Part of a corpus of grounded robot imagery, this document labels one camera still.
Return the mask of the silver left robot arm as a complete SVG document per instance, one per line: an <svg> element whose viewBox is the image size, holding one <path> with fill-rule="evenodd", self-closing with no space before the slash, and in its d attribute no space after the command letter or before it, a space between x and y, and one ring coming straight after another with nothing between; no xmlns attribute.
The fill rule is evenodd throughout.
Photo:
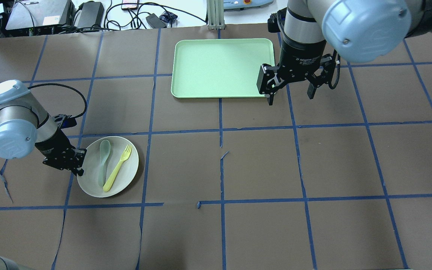
<svg viewBox="0 0 432 270"><path fill-rule="evenodd" d="M82 176L86 149L73 146L63 132L82 116L51 116L22 81L0 83L0 158L21 159L37 149L43 164Z"/></svg>

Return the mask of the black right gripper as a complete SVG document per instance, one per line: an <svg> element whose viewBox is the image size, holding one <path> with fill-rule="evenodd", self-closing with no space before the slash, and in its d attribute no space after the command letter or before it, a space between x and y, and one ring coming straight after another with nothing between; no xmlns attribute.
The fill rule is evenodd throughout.
<svg viewBox="0 0 432 270"><path fill-rule="evenodd" d="M314 99L317 89L327 84L329 89L336 89L341 75L341 56L337 51L323 56L326 40L317 43L300 43L286 34L281 34L281 52L276 66L262 64L257 78L259 94L264 95L269 106L274 104L278 90L283 89L289 81L310 82L307 96Z"/></svg>

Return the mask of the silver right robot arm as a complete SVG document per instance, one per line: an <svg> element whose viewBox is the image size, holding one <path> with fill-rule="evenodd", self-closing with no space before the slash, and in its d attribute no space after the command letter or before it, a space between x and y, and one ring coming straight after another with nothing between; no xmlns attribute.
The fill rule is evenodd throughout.
<svg viewBox="0 0 432 270"><path fill-rule="evenodd" d="M267 25L281 33L280 58L261 65L256 85L272 105L290 83L308 81L309 99L324 84L335 89L341 59L369 63L405 38L432 33L432 0L289 0Z"/></svg>

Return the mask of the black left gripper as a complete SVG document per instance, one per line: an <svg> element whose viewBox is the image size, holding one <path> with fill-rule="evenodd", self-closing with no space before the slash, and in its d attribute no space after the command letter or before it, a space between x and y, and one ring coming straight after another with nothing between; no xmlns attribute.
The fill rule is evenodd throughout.
<svg viewBox="0 0 432 270"><path fill-rule="evenodd" d="M57 129L50 138L36 143L36 148L46 157L43 164L56 169L67 169L75 176L84 174L83 163L87 149L75 148L62 130Z"/></svg>

